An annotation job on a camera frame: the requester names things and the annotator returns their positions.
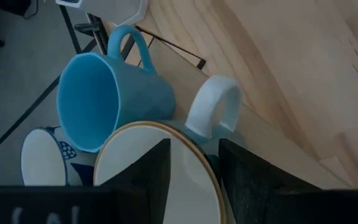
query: wooden surface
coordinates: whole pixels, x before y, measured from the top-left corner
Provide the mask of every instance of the wooden surface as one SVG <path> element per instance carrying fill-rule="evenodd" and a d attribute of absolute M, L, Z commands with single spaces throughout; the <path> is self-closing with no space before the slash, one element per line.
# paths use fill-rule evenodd
<path fill-rule="evenodd" d="M 358 187 L 358 0 L 150 0 L 137 25 L 236 79 L 245 105 Z"/>
<path fill-rule="evenodd" d="M 185 120 L 194 97 L 208 76 L 160 41 L 153 41 L 149 51 L 158 74 L 173 87 L 177 101 L 175 118 Z M 344 181 L 322 167 L 246 105 L 241 109 L 237 130 L 244 135 L 244 146 L 249 151 L 273 165 L 322 189 L 348 188 Z"/>

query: mug handle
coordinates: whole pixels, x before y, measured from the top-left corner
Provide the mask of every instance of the mug handle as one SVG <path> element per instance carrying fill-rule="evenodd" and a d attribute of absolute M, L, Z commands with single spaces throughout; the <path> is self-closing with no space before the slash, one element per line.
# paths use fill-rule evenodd
<path fill-rule="evenodd" d="M 150 58 L 146 41 L 144 40 L 142 34 L 132 26 L 121 25 L 113 29 L 107 46 L 107 55 L 112 58 L 122 60 L 122 62 L 125 63 L 124 59 L 121 56 L 120 48 L 121 42 L 127 34 L 133 36 L 137 47 L 139 48 L 140 58 L 143 61 L 144 70 L 157 74 L 153 66 L 152 59 Z"/>
<path fill-rule="evenodd" d="M 213 114 L 218 103 L 226 100 L 219 123 L 234 132 L 239 119 L 241 96 L 241 89 L 236 81 L 219 75 L 212 76 L 198 91 L 185 126 L 200 136 L 211 138 Z"/>

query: gray floor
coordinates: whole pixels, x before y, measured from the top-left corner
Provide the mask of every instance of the gray floor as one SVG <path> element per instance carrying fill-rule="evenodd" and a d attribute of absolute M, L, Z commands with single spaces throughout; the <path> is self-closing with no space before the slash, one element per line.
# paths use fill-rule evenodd
<path fill-rule="evenodd" d="M 56 79 L 75 50 L 59 6 L 39 2 L 39 12 L 29 20 L 0 11 L 0 137 Z M 68 9 L 73 24 L 87 22 L 85 14 Z M 82 47 L 90 40 L 77 34 Z M 0 145 L 0 185 L 21 184 L 20 150 L 33 128 L 58 124 L 56 91 Z"/>

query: white mug handle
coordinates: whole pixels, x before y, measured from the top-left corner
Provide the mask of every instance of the white mug handle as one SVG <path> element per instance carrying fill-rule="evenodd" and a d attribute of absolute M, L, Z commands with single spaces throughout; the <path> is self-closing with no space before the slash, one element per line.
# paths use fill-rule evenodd
<path fill-rule="evenodd" d="M 226 100 L 220 124 L 234 132 L 241 107 L 238 82 L 219 75 L 212 76 L 198 90 L 185 126 L 205 138 L 212 137 L 213 114 L 221 100 Z"/>

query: gold rim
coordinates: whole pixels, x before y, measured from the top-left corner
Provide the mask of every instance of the gold rim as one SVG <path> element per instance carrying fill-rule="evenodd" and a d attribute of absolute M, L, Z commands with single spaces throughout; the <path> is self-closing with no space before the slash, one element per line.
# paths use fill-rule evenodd
<path fill-rule="evenodd" d="M 196 157 L 200 160 L 200 162 L 206 169 L 206 171 L 209 175 L 209 178 L 212 180 L 212 184 L 214 185 L 216 195 L 218 196 L 219 209 L 221 212 L 221 223 L 226 224 L 226 209 L 225 209 L 224 202 L 223 202 L 222 192 L 220 190 L 219 182 L 216 179 L 216 176 L 215 176 L 214 171 L 212 170 L 212 167 L 209 165 L 209 162 L 204 157 L 205 153 L 196 143 L 193 142 L 193 140 L 188 138 L 180 130 L 177 130 L 177 128 L 174 128 L 168 124 L 163 124 L 163 123 L 159 123 L 159 122 L 155 122 L 155 121 L 137 121 L 137 122 L 133 122 L 133 123 L 124 125 L 121 128 L 115 130 L 115 132 L 113 132 L 113 134 L 110 135 L 110 137 L 104 142 L 103 147 L 100 149 L 98 157 L 96 158 L 95 170 L 93 173 L 93 183 L 96 182 L 96 171 L 98 168 L 97 164 L 99 163 L 99 157 L 102 154 L 106 145 L 110 142 L 110 140 L 115 135 L 117 135 L 121 131 L 128 129 L 128 128 L 135 127 L 135 126 L 151 126 L 151 127 L 160 128 L 164 131 L 167 131 L 167 132 L 171 133 L 173 136 L 175 136 L 177 139 L 181 140 L 182 143 L 185 144 L 187 146 L 187 148 L 189 148 L 196 155 Z"/>

